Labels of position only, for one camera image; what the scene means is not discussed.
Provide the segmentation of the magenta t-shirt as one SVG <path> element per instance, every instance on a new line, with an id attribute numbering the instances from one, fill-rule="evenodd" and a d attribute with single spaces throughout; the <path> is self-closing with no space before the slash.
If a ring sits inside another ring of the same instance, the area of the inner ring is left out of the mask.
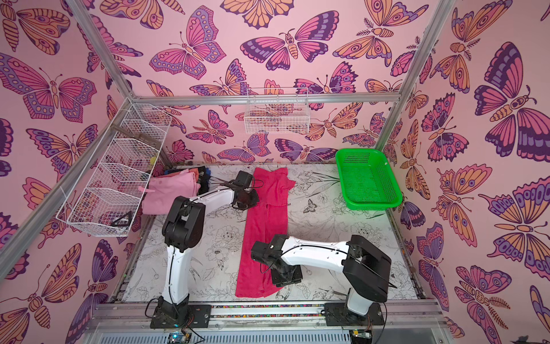
<path id="1" fill-rule="evenodd" d="M 288 197 L 295 186 L 288 169 L 254 171 L 258 204 L 247 212 L 241 260 L 236 282 L 236 297 L 265 298 L 279 291 L 272 282 L 271 272 L 261 272 L 261 265 L 252 259 L 256 242 L 269 243 L 277 234 L 288 232 Z"/>

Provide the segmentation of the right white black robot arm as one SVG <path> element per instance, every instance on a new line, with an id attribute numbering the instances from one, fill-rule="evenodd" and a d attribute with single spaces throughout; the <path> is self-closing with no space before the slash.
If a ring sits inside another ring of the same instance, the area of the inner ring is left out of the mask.
<path id="1" fill-rule="evenodd" d="M 392 259 L 360 235 L 346 242 L 312 242 L 277 234 L 271 242 L 256 242 L 253 261 L 271 272 L 277 288 L 302 282 L 302 266 L 342 273 L 350 284 L 344 303 L 325 305 L 329 326 L 369 326 L 384 321 L 380 305 L 388 301 Z"/>

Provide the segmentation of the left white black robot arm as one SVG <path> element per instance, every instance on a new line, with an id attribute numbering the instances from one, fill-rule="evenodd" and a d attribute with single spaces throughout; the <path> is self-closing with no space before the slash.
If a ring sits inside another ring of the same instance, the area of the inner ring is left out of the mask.
<path id="1" fill-rule="evenodd" d="M 150 328 L 185 328 L 193 324 L 196 314 L 210 315 L 209 308 L 190 305 L 188 278 L 193 251 L 203 236 L 207 214 L 225 206 L 245 211 L 258 204 L 254 183 L 252 174 L 240 171 L 235 179 L 221 182 L 214 190 L 175 199 L 162 227 L 168 254 L 166 283 L 157 299 Z"/>

